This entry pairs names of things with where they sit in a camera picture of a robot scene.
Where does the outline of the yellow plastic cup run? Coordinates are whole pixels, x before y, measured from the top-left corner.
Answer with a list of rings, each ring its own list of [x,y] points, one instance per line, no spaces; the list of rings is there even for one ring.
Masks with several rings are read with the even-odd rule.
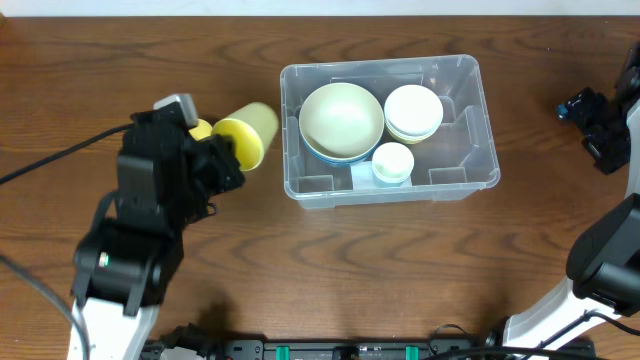
[[[278,116],[268,105],[253,102],[213,125],[212,134],[230,138],[240,170],[259,167],[279,129]]]
[[[189,130],[189,134],[195,141],[202,141],[212,135],[212,125],[199,119],[197,125]]]

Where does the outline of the yellow plastic cup front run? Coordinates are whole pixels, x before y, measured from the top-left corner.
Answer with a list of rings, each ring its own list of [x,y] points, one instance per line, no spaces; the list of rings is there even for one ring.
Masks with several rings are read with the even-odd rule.
[[[279,129],[278,116],[268,105],[253,102],[213,125],[212,134],[230,138],[240,170],[259,167]]]

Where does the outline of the beige large bowl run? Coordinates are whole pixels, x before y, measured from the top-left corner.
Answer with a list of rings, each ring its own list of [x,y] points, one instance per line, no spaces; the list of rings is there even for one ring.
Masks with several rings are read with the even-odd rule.
[[[344,82],[312,92],[302,104],[298,121],[304,142],[339,157],[367,152],[380,142],[385,129],[383,110],[374,95]]]

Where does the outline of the white small bowl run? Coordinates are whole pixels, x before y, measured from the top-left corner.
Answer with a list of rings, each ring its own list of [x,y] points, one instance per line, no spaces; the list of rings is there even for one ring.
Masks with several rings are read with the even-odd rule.
[[[444,117],[439,97],[422,85],[404,85],[386,98],[387,126],[404,138],[426,138],[436,132]]]

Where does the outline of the yellow small bowl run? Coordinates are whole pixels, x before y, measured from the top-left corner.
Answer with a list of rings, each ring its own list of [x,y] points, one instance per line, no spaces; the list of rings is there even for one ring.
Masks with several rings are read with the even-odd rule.
[[[396,130],[392,129],[392,128],[387,128],[387,131],[389,133],[389,135],[394,138],[396,141],[406,144],[406,145],[413,145],[413,144],[417,144],[420,143],[424,140],[426,140],[427,138],[431,137],[434,132],[428,133],[427,135],[424,136],[405,136],[401,133],[398,133]]]

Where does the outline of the light blue plastic cup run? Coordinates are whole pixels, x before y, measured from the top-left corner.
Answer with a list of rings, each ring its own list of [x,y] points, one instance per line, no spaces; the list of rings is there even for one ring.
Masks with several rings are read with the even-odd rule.
[[[393,187],[411,187],[411,174],[406,173],[402,177],[390,178],[383,174],[373,171],[374,183],[377,187],[381,188],[393,188]]]

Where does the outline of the cream plastic cup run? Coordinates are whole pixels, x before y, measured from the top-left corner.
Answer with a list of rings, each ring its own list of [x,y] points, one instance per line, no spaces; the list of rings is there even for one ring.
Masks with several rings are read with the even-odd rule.
[[[380,145],[373,153],[373,171],[390,178],[412,173],[415,165],[411,150],[402,143],[388,142]]]

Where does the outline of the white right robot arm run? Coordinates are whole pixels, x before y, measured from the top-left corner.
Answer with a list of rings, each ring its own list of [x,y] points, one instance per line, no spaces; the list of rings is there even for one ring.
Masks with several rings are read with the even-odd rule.
[[[557,114],[582,132],[596,168],[627,166],[628,182],[624,199],[577,238],[561,282],[498,332],[496,345],[512,359],[587,355],[578,337],[639,311],[639,48],[630,48],[613,98],[586,87]]]

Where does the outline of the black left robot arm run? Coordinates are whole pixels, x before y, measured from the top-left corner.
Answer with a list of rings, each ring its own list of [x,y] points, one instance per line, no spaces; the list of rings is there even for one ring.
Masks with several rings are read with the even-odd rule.
[[[134,113],[103,197],[74,254],[68,356],[136,359],[184,257],[185,228],[217,212],[212,197],[244,184],[231,143],[195,139],[194,110]]]

